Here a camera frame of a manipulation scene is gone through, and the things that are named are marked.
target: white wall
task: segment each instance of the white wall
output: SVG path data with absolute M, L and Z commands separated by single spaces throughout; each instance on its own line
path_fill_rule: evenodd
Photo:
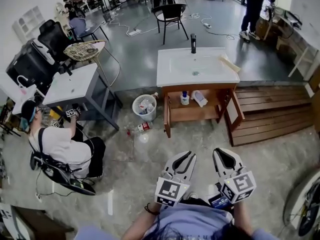
M 290 11 L 299 15 L 304 29 L 320 37 L 320 0 L 292 0 Z
M 35 6 L 46 21 L 54 19 L 58 2 L 63 0 L 0 0 L 0 72 L 6 70 L 23 45 L 12 28 L 14 21 Z

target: cleaning bottle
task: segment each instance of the cleaning bottle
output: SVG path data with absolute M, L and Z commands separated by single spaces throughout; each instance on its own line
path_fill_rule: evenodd
M 187 94 L 187 92 L 184 90 L 180 96 L 181 104 L 182 105 L 189 105 L 189 98 L 190 96 Z

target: bottle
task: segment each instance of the bottle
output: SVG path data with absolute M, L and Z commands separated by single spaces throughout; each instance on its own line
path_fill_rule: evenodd
M 184 90 L 180 96 L 181 104 L 182 105 L 189 105 L 189 98 L 190 96 L 187 94 L 187 92 Z
M 132 130 L 127 130 L 127 134 L 129 136 L 131 136 L 131 134 L 137 134 L 137 133 L 142 133 L 142 132 L 145 132 L 147 130 L 150 130 L 152 129 L 152 123 L 151 122 L 144 122 L 142 124 L 139 124 L 137 127 L 135 127 L 134 129 Z

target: open cabinet door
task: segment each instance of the open cabinet door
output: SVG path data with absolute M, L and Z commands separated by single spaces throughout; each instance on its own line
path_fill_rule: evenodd
M 170 101 L 167 93 L 164 95 L 164 132 L 171 138 Z
M 245 119 L 234 90 L 230 92 L 231 99 L 226 107 L 226 119 L 230 132 L 232 133 Z

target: bathroom vanity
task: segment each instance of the bathroom vanity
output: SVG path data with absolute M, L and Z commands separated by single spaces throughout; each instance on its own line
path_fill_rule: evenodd
M 166 49 L 158 51 L 156 85 L 164 95 L 164 131 L 171 137 L 174 122 L 221 120 L 228 107 L 231 127 L 243 119 L 243 113 L 234 89 L 240 79 L 238 74 L 223 60 L 228 59 L 225 48 L 197 47 L 196 53 L 190 48 Z M 182 91 L 199 90 L 208 100 L 204 107 L 190 99 L 189 105 L 182 105 Z

